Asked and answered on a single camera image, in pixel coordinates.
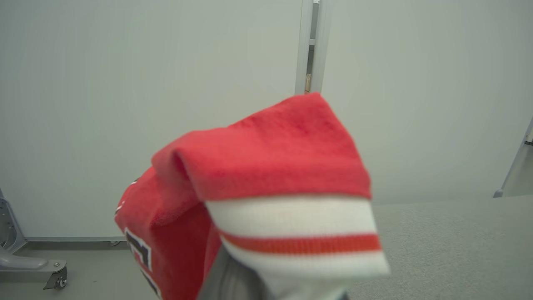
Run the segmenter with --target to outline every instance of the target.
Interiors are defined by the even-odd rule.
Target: baseboard
[[[126,241],[125,236],[26,236],[27,242],[115,242]]]

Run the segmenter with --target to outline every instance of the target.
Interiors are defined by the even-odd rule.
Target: caster wheel
[[[66,279],[61,279],[61,280],[58,280],[58,281],[55,282],[54,289],[63,289],[63,288],[65,288],[66,285],[67,285],[67,280]]]
[[[67,285],[67,267],[52,273],[44,289],[63,289]]]

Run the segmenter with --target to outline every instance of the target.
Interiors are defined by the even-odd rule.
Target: white stripe
[[[207,201],[215,225],[237,236],[285,237],[375,233],[370,202],[334,195]]]
[[[258,272],[303,278],[365,278],[390,273],[381,251],[327,255],[275,255],[248,251],[222,238],[233,258]]]

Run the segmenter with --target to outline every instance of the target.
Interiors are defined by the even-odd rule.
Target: gray floor
[[[125,242],[34,242],[17,255],[65,259],[68,283],[43,290],[49,274],[0,272],[0,299],[157,300]]]

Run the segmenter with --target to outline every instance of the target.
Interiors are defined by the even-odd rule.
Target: red stripe
[[[245,238],[220,231],[233,245],[270,254],[332,254],[380,251],[377,234],[319,236],[309,238]]]

